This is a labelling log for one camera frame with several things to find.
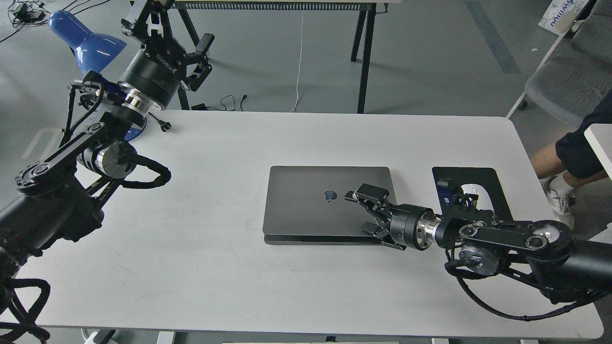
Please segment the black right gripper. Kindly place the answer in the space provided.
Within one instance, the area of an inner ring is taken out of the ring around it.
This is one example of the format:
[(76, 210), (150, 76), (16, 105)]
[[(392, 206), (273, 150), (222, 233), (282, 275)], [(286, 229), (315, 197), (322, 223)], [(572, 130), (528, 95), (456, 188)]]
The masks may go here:
[(383, 227), (370, 222), (361, 225), (361, 230), (374, 237), (376, 243), (405, 250), (407, 247), (426, 250), (435, 242), (435, 233), (441, 217), (430, 208), (419, 205), (389, 203), (387, 189), (363, 183), (358, 190), (348, 191), (345, 201), (357, 203), (375, 218), (390, 218)]

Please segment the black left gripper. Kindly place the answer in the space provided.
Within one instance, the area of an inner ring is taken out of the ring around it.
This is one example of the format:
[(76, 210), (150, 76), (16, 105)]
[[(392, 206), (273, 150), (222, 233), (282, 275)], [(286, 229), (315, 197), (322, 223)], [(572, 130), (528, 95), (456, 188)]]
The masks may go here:
[[(172, 0), (135, 0), (127, 18), (120, 21), (122, 33), (142, 43), (120, 76), (120, 88), (124, 92), (136, 89), (160, 109), (167, 108), (180, 81), (186, 91), (197, 91), (212, 72), (207, 52), (215, 35), (204, 33), (193, 53), (186, 53), (182, 45), (173, 44), (167, 13), (173, 4)], [(182, 66), (196, 65), (187, 76), (177, 63), (181, 57)]]

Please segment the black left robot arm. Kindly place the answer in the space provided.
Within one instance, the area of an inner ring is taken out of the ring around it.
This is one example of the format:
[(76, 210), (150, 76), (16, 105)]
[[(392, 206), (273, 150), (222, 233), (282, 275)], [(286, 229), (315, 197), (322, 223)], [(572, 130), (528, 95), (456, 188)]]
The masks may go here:
[(1, 211), (1, 311), (15, 322), (2, 322), (1, 342), (12, 344), (25, 333), (46, 343), (50, 334), (35, 323), (50, 296), (43, 279), (18, 279), (30, 257), (42, 256), (60, 238), (79, 241), (101, 227), (103, 206), (119, 188), (153, 189), (171, 178), (166, 166), (143, 157), (126, 137), (144, 128), (152, 109), (164, 110), (180, 89), (196, 91), (211, 72), (207, 51), (214, 35), (206, 33), (188, 53), (173, 37), (168, 17), (172, 0), (137, 0), (122, 32), (141, 43), (120, 80), (100, 72), (125, 42), (94, 33), (67, 11), (53, 13), (49, 26), (70, 46), (84, 78), (70, 87), (69, 107), (77, 92), (92, 98), (76, 122), (73, 111), (59, 148), (29, 165), (14, 179), (20, 195)]

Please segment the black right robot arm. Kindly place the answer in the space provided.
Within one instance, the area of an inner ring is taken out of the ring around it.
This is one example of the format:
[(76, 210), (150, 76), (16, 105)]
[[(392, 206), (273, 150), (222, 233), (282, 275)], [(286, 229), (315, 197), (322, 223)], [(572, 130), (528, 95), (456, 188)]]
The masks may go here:
[[(344, 198), (361, 205), (376, 220), (362, 229), (383, 246), (419, 251), (432, 245), (443, 248), (446, 272), (475, 303), (494, 315), (532, 322), (611, 294), (610, 244), (576, 240), (572, 230), (558, 221), (501, 220), (494, 211), (477, 209), (477, 195), (465, 194), (451, 179), (439, 179), (437, 189), (447, 198), (440, 215), (419, 205), (394, 205), (388, 190), (366, 183)], [(536, 288), (553, 304), (565, 305), (544, 315), (509, 315), (484, 303), (465, 282), (498, 275)]]

